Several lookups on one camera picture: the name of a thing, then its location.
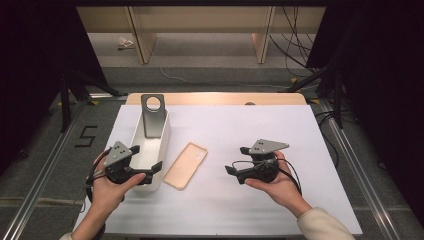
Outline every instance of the sleeve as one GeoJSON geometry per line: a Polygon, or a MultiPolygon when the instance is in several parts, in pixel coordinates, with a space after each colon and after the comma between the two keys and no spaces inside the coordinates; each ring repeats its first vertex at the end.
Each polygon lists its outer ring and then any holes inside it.
{"type": "Polygon", "coordinates": [[[63,235],[59,240],[72,240],[71,233],[63,235]]]}
{"type": "Polygon", "coordinates": [[[312,208],[297,220],[300,231],[309,240],[353,240],[349,230],[322,208],[312,208]]]}

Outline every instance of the white desk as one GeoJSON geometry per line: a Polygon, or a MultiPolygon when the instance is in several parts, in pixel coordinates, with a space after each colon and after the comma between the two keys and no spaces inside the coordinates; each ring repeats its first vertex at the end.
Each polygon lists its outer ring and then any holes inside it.
{"type": "MultiPolygon", "coordinates": [[[[352,234],[362,234],[309,106],[166,108],[171,136],[163,171],[190,141],[209,153],[183,191],[162,182],[156,192],[128,192],[107,221],[106,233],[212,238],[299,235],[288,210],[265,193],[239,185],[225,171],[224,166],[233,161],[250,159],[240,154],[239,147],[251,147],[263,138],[290,144],[284,154],[296,168],[303,195],[312,206],[326,209],[352,234]]],[[[107,146],[116,140],[129,145],[140,113],[141,106],[122,106],[107,146]]]]}

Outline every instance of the hand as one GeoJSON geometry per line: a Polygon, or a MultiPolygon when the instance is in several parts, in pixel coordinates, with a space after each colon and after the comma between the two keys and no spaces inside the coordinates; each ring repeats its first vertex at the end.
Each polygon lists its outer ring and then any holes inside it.
{"type": "MultiPolygon", "coordinates": [[[[104,173],[105,160],[106,157],[101,159],[96,172],[101,170],[102,173],[104,173]]],[[[106,177],[100,177],[94,180],[93,199],[90,209],[82,222],[71,234],[72,239],[93,239],[106,222],[109,215],[119,206],[125,193],[140,183],[145,177],[146,174],[140,173],[132,176],[125,183],[120,185],[112,183],[106,177]]]]}
{"type": "MultiPolygon", "coordinates": [[[[285,159],[282,152],[275,151],[274,153],[278,159],[285,159]]],[[[282,170],[291,174],[290,168],[285,161],[280,160],[278,162],[282,170]]],[[[249,178],[246,179],[245,184],[266,192],[276,203],[289,209],[296,218],[311,209],[311,206],[300,195],[292,180],[283,173],[278,173],[275,180],[270,183],[249,178]]]]}

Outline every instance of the floor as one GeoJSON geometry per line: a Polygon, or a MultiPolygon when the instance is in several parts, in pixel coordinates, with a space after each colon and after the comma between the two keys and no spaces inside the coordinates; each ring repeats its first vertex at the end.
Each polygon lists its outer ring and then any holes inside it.
{"type": "MultiPolygon", "coordinates": [[[[272,42],[266,62],[257,64],[249,34],[159,34],[152,57],[145,65],[139,64],[134,49],[118,50],[120,37],[132,40],[127,33],[90,34],[108,83],[122,92],[275,92],[310,74],[299,64],[287,60],[272,42]]],[[[300,38],[306,48],[312,44],[309,37],[313,40],[314,36],[300,38]]],[[[282,49],[287,49],[287,41],[281,35],[273,35],[273,39],[282,49]]],[[[298,47],[292,45],[289,53],[304,62],[298,47]]],[[[319,99],[317,104],[316,84],[305,87],[301,93],[311,100],[310,106],[318,114],[331,108],[331,104],[327,104],[331,99],[319,99]]],[[[95,87],[88,90],[103,93],[95,87]]],[[[90,168],[86,159],[94,159],[104,149],[124,101],[124,98],[98,99],[88,104],[72,101],[73,122],[66,134],[60,133],[60,99],[52,103],[50,114],[46,114],[31,144],[26,147],[29,156],[17,159],[0,178],[2,235],[20,214],[18,210],[26,206],[29,193],[35,193],[37,201],[34,206],[28,205],[29,214],[18,224],[22,226],[16,234],[20,239],[58,239],[72,230],[83,207],[82,183],[90,168]],[[81,138],[82,133],[95,138],[81,138]]],[[[349,109],[348,99],[343,107],[349,109]]],[[[317,123],[323,121],[323,117],[317,116],[317,123]]],[[[331,120],[323,122],[322,132],[329,140],[330,154],[335,162],[338,161],[339,177],[364,232],[355,238],[424,239],[422,226],[390,176],[378,165],[379,158],[360,123],[350,112],[343,114],[342,119],[344,129],[341,132],[331,120]],[[346,135],[347,140],[338,137],[340,133],[346,135]],[[352,152],[345,152],[341,147],[343,141],[352,146],[353,159],[352,152]],[[356,164],[363,168],[364,176],[353,170],[356,164]],[[375,208],[373,201],[381,208],[375,208]],[[378,219],[381,211],[388,214],[391,230],[385,229],[387,222],[378,219]]],[[[105,236],[103,239],[137,238],[105,236]]]]}

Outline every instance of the black stand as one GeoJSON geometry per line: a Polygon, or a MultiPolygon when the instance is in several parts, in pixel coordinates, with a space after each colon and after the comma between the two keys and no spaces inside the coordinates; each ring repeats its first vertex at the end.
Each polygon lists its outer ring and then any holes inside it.
{"type": "Polygon", "coordinates": [[[365,26],[379,4],[376,2],[378,1],[369,0],[363,3],[363,6],[346,29],[333,57],[325,67],[287,90],[287,92],[293,93],[315,80],[321,79],[316,92],[318,97],[327,97],[334,90],[334,119],[339,128],[343,128],[341,122],[342,74],[346,71],[349,61],[352,60],[355,52],[359,49],[364,36],[363,30],[366,29],[365,26]]]}
{"type": "Polygon", "coordinates": [[[84,73],[71,71],[70,73],[62,77],[61,84],[60,84],[60,98],[62,101],[62,130],[61,132],[64,132],[68,128],[69,123],[71,122],[71,109],[70,109],[68,90],[70,90],[74,94],[76,100],[86,101],[90,98],[90,93],[85,88],[85,85],[84,85],[85,83],[96,86],[100,90],[103,90],[114,97],[128,95],[128,93],[121,93],[107,85],[99,83],[98,81],[87,76],[84,73]]]}

